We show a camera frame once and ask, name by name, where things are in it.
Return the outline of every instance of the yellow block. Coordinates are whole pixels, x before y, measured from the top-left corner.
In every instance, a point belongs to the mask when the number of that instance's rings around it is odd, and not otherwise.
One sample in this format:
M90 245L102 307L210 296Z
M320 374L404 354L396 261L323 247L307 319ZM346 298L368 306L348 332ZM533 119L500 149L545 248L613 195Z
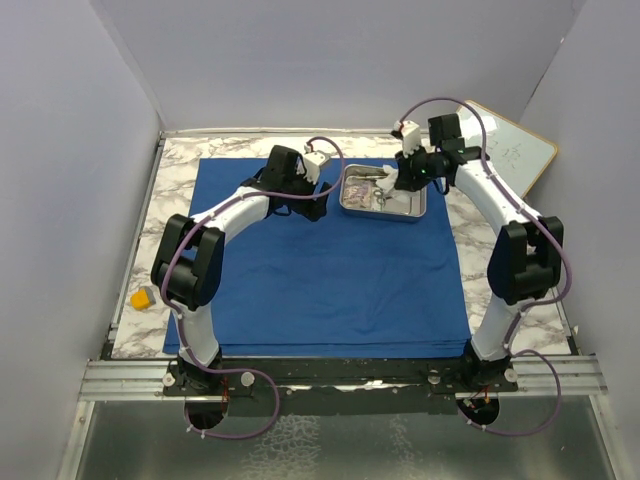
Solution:
M131 306L136 310L144 310L145 308L149 308L154 303L155 301L153 300L153 295L147 287L143 287L136 293L131 295Z

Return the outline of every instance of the white marble surface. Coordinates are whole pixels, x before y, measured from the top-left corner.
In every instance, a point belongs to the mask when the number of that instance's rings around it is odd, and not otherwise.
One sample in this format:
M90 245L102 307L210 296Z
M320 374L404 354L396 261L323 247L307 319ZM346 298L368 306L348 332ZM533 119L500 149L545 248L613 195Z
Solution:
M393 157L398 141L381 137L332 136L346 157ZM302 150L306 137L264 136L227 138L172 138L165 143L151 203L143 227L128 288L127 302L112 358L157 358L162 353L169 310L158 301L144 311L128 303L132 293L151 286L149 272L166 220L175 213L188 214L200 158L266 158L275 144ZM328 146L323 150L330 151ZM490 298L486 268L495 243L495 235L475 206L456 189L447 196L447 209L458 248L462 285L471 331L480 325ZM156 299L160 295L152 287ZM570 353L558 309L537 307L522 324L513 349L534 348L542 353Z

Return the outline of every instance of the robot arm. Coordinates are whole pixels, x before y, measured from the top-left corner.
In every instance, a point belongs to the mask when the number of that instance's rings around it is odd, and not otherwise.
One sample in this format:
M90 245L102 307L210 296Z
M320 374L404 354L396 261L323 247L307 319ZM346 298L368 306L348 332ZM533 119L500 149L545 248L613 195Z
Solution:
M487 173L480 161L478 147L465 147L457 114L429 120L429 134L435 152L422 146L420 127L414 122L396 123L392 135L402 139L402 152L396 154L398 190L417 191L428 183L443 179L456 186L476 205L497 236L487 277L492 297L482 324L473 335L469 353L479 364L508 360L508 348L517 331L513 321L531 299L546 295L560 280L561 259L548 240L523 213L540 220L562 244L563 226L556 217L543 218L519 200L514 208L491 177L500 178L491 163ZM504 182L506 192L519 197Z
M187 245L188 249L197 250L195 257L180 257L167 288L169 299L187 307L182 313L182 333L201 364L210 365L219 350L213 332L210 302L220 285L225 245L250 225L271 214L280 214L282 208L287 209L287 214L293 211L311 221L323 217L327 196L318 199L285 197L312 195L320 172L330 159L322 152L308 150L301 155L290 148L275 146L266 166L243 182L229 198L191 218L173 215L167 222L151 270L151 281L158 288L187 232L205 218L211 218ZM325 183L320 192L330 187ZM180 356L191 362L182 348Z

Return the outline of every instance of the blue tablecloth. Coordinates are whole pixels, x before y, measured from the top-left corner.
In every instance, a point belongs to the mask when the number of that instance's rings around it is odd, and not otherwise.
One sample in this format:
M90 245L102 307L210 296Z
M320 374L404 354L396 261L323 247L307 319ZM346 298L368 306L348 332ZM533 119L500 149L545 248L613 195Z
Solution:
M191 214L264 164L202 159ZM338 173L334 161L322 180ZM292 214L252 225L226 246L212 309L226 355L450 357L470 337L445 201L432 186L415 224L347 216L336 192L316 223ZM172 320L164 351L177 349Z

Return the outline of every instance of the white board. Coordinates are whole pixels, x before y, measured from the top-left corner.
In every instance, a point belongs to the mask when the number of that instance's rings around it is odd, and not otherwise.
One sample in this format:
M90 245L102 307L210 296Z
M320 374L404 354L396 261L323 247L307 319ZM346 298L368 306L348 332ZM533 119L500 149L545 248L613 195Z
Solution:
M520 197L525 196L556 156L558 148L475 102L467 103L478 111L487 129L487 153L491 162L513 191ZM476 117L464 107L458 109L458 116L467 146L480 146L482 137Z

